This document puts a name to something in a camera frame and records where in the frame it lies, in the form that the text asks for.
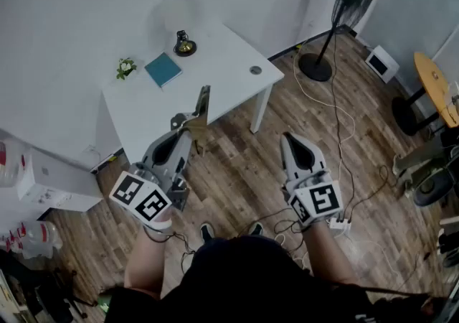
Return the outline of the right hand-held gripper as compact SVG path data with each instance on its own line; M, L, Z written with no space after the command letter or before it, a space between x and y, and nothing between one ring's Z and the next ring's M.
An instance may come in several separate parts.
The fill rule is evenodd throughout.
M339 182L333 180L320 148L298 134L284 132L280 137L287 204L300 225L311 225L340 213L344 207Z

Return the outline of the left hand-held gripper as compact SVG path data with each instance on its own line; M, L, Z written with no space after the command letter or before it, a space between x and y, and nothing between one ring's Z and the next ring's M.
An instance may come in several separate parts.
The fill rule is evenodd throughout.
M170 131L155 140L142 162L121 172L109 199L129 211L145 225L169 225L162 215L175 207L182 211L189 188L182 172L186 166L193 138L188 130Z

